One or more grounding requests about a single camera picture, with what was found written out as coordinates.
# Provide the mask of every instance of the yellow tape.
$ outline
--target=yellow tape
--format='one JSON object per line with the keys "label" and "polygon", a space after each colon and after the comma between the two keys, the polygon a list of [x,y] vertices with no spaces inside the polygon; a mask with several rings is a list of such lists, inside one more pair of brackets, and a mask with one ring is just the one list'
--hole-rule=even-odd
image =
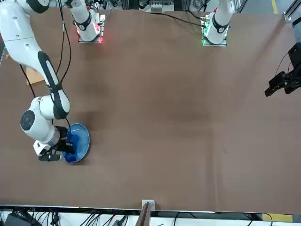
{"label": "yellow tape", "polygon": [[[270,215],[272,216],[273,221],[293,222],[292,215],[275,214],[275,213],[270,213]],[[267,214],[262,214],[262,220],[271,221],[271,217]]]}
{"label": "yellow tape", "polygon": [[273,6],[274,14],[278,14],[276,0],[272,0],[272,6]]}

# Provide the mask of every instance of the wire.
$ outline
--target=wire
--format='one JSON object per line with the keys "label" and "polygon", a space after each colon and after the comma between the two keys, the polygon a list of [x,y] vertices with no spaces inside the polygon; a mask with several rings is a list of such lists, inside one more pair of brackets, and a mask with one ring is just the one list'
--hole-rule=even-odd
{"label": "wire", "polygon": [[244,214],[247,218],[249,218],[250,220],[252,220],[252,218],[250,218],[249,215],[246,215],[245,213],[242,213],[242,214]]}
{"label": "wire", "polygon": [[125,222],[124,226],[126,226],[126,225],[127,225],[127,220],[128,220],[128,216],[127,216],[127,219],[126,219],[126,222]]}
{"label": "wire", "polygon": [[48,220],[49,220],[49,215],[50,215],[50,212],[47,214],[47,226],[48,226]]}
{"label": "wire", "polygon": [[250,226],[252,224],[252,222],[254,221],[255,217],[250,221],[250,223],[248,224],[248,226]]}
{"label": "wire", "polygon": [[[51,100],[52,100],[52,103],[53,103],[57,108],[59,108],[59,107],[56,105],[56,103],[55,103],[55,101],[54,101],[54,99],[53,99],[53,97],[52,97],[51,94],[50,94],[50,98],[51,98]],[[70,123],[69,123],[67,117],[65,117],[65,120],[66,120],[67,123],[68,123],[68,126],[69,126],[69,132],[70,132],[70,135],[71,135],[71,126],[70,126]]]}
{"label": "wire", "polygon": [[98,214],[93,220],[91,220],[91,222],[88,224],[88,222],[86,223],[87,226],[93,226],[94,223],[96,222],[96,220],[98,220],[98,218],[100,217],[100,214]]}
{"label": "wire", "polygon": [[180,214],[180,212],[178,212],[177,215],[174,218],[174,226],[175,226],[175,222],[177,221],[177,218],[178,218],[179,214]]}
{"label": "wire", "polygon": [[111,223],[111,221],[113,220],[114,216],[115,216],[115,214],[110,219],[108,219],[102,226],[105,226],[107,223],[109,225]]}
{"label": "wire", "polygon": [[279,67],[280,67],[280,65],[281,65],[281,63],[282,63],[284,57],[285,57],[287,54],[285,54],[285,55],[283,56],[283,58],[282,58],[282,60],[281,60],[281,62],[280,62],[280,64],[279,64],[279,66],[278,66],[278,68],[277,68],[277,70],[276,70],[275,76],[277,75],[277,71],[278,71],[278,69],[279,69]]}
{"label": "wire", "polygon": [[195,215],[193,215],[192,213],[189,213],[190,215],[192,215],[193,218],[197,219],[197,217]]}
{"label": "wire", "polygon": [[33,97],[36,98],[36,95],[35,95],[35,93],[34,93],[34,91],[33,91],[32,85],[31,85],[31,83],[30,83],[30,81],[29,81],[29,79],[28,79],[28,77],[27,77],[27,74],[25,73],[25,71],[24,71],[24,69],[23,69],[23,67],[22,67],[21,64],[20,64],[20,68],[21,68],[23,74],[24,74],[25,77],[26,77],[26,80],[27,80],[27,82],[28,82],[28,85],[29,85],[30,89],[32,90],[32,95],[33,95]]}
{"label": "wire", "polygon": [[46,212],[42,213],[41,216],[39,216],[38,220],[39,221],[41,219],[41,217],[45,214]]}
{"label": "wire", "polygon": [[204,25],[200,25],[200,24],[196,24],[196,23],[193,23],[193,22],[189,22],[189,21],[187,21],[187,20],[183,20],[183,19],[177,18],[177,17],[172,16],[172,15],[169,15],[169,14],[161,13],[161,14],[159,14],[159,15],[169,16],[169,17],[171,17],[171,18],[173,18],[173,19],[180,20],[180,21],[183,21],[183,22],[185,22],[185,23],[192,24],[192,25],[195,25],[195,26],[200,26],[200,27],[204,27],[204,28],[206,27],[206,26],[204,26]]}
{"label": "wire", "polygon": [[34,208],[33,208],[33,212],[32,212],[32,219],[30,220],[30,223],[32,223],[33,216],[34,216]]}
{"label": "wire", "polygon": [[273,226],[273,218],[272,218],[272,216],[270,214],[268,214],[268,213],[265,213],[265,214],[269,215],[269,217],[271,218],[271,226]]}
{"label": "wire", "polygon": [[292,64],[292,62],[290,62],[290,64],[288,65],[288,68],[287,68],[287,72],[289,73],[290,72],[290,65]]}
{"label": "wire", "polygon": [[63,58],[63,47],[64,47],[64,40],[65,40],[65,32],[63,31],[63,40],[62,40],[62,47],[61,47],[61,58],[60,58],[60,63],[58,64],[56,74],[58,73],[58,70],[60,69],[61,63],[62,63],[62,58]]}
{"label": "wire", "polygon": [[204,7],[204,12],[206,11],[207,9],[207,4],[208,2],[210,2],[211,0],[205,0],[205,3],[201,6],[201,8],[198,9],[198,12],[201,11],[201,9]]}
{"label": "wire", "polygon": [[90,216],[89,216],[89,217],[87,217],[87,218],[84,220],[84,222],[80,224],[80,226],[83,226],[83,225],[84,225],[84,223],[85,223],[85,222],[86,222],[86,221],[87,221],[87,220],[88,220],[90,217],[92,217],[92,215],[93,215],[93,214],[91,213],[91,214],[90,214]]}
{"label": "wire", "polygon": [[42,221],[41,225],[44,223],[45,219],[47,218],[47,216],[49,216],[50,212],[48,212],[48,214],[45,216],[44,220]]}
{"label": "wire", "polygon": [[86,226],[87,226],[87,225],[90,225],[90,223],[93,221],[92,218],[93,218],[94,216],[95,216],[95,213],[93,213],[92,216],[91,216],[91,218],[86,222]]}
{"label": "wire", "polygon": [[195,15],[193,12],[191,12],[190,10],[185,10],[185,12],[190,13],[191,15],[193,15],[193,17],[195,17],[196,19],[201,19],[199,16]]}
{"label": "wire", "polygon": [[61,2],[61,0],[58,1],[58,4],[59,4],[59,8],[60,8],[60,13],[61,13],[61,18],[62,18],[64,30],[66,32],[66,36],[67,36],[67,39],[68,39],[69,52],[70,52],[68,66],[66,68],[66,71],[65,71],[62,79],[61,79],[61,83],[62,83],[63,80],[64,80],[64,78],[65,78],[65,76],[66,76],[66,74],[67,74],[67,72],[68,72],[68,70],[69,70],[69,67],[70,67],[72,51],[71,51],[71,44],[70,44],[70,39],[69,39],[68,31],[66,29],[66,24],[64,22],[64,16],[63,16],[63,9],[62,9],[62,2]]}

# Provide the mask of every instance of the blue plate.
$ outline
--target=blue plate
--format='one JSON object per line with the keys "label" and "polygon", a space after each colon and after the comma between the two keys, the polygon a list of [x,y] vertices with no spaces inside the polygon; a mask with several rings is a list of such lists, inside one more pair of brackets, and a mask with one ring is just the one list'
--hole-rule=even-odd
{"label": "blue plate", "polygon": [[71,128],[71,136],[68,128],[68,138],[66,139],[66,142],[72,142],[73,143],[73,149],[75,151],[74,154],[63,153],[63,158],[66,160],[66,162],[69,163],[75,163],[82,160],[89,149],[90,146],[90,135],[87,130],[87,128],[79,123],[72,124],[70,126]]}

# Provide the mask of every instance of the brown table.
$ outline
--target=brown table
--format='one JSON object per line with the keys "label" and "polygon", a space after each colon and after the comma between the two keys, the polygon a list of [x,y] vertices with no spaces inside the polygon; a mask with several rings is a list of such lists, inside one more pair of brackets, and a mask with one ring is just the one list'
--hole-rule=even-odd
{"label": "brown table", "polygon": [[[78,44],[67,9],[64,17],[68,117],[89,129],[90,153],[76,165],[38,161],[19,126],[32,94],[17,63],[6,60],[0,203],[139,209],[141,199],[154,199],[158,210],[300,214],[301,92],[264,96],[295,43],[282,15],[233,15],[226,48],[203,47],[199,27],[116,10],[102,44]],[[57,67],[59,10],[31,24]],[[67,63],[66,44],[59,77]],[[288,65],[286,57],[280,70]],[[43,82],[33,87],[47,93]]]}

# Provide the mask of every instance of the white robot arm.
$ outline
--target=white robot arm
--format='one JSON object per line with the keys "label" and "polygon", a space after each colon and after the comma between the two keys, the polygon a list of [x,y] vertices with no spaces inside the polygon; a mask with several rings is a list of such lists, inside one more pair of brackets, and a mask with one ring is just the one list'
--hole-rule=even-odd
{"label": "white robot arm", "polygon": [[[91,30],[94,20],[91,19],[84,1],[67,0],[65,4],[69,5],[77,24],[84,24],[80,32],[82,39],[95,38],[95,29]],[[22,130],[36,140],[33,146],[40,157],[53,147],[61,151],[58,146],[62,146],[65,151],[66,143],[62,140],[67,136],[66,128],[55,127],[50,120],[65,119],[70,110],[69,99],[49,57],[38,46],[27,17],[27,14],[33,12],[43,13],[48,7],[49,0],[7,0],[0,3],[0,33],[9,55],[19,64],[38,71],[50,92],[50,95],[34,98],[20,120]],[[48,157],[47,161],[53,161],[59,160],[60,155],[49,154]]]}
{"label": "white robot arm", "polygon": [[220,44],[226,37],[229,22],[235,12],[233,0],[219,0],[217,9],[210,13],[209,24],[204,36],[212,44]]}

